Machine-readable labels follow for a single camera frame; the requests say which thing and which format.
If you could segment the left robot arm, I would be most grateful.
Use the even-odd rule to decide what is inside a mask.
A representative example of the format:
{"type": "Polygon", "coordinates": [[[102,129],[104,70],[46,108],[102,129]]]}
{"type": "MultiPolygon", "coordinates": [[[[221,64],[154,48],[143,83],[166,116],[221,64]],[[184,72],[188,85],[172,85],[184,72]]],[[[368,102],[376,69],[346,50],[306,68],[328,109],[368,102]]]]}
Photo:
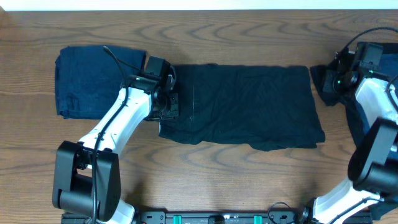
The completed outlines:
{"type": "Polygon", "coordinates": [[[119,95],[101,121],[78,142],[56,151],[52,204],[83,223],[132,223],[135,209],[121,199],[119,157],[143,120],[178,116],[173,92],[177,74],[163,58],[151,56],[144,71],[124,77],[119,95]]]}

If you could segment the black shorts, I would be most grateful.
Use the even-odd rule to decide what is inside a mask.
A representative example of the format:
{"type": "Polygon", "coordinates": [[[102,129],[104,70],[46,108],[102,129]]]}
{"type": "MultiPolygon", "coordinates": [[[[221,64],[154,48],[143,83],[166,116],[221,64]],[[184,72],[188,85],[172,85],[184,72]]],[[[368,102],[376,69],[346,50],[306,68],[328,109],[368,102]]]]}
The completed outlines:
{"type": "Polygon", "coordinates": [[[183,144],[248,144],[261,151],[325,141],[308,68],[177,65],[179,116],[159,135],[183,144]]]}

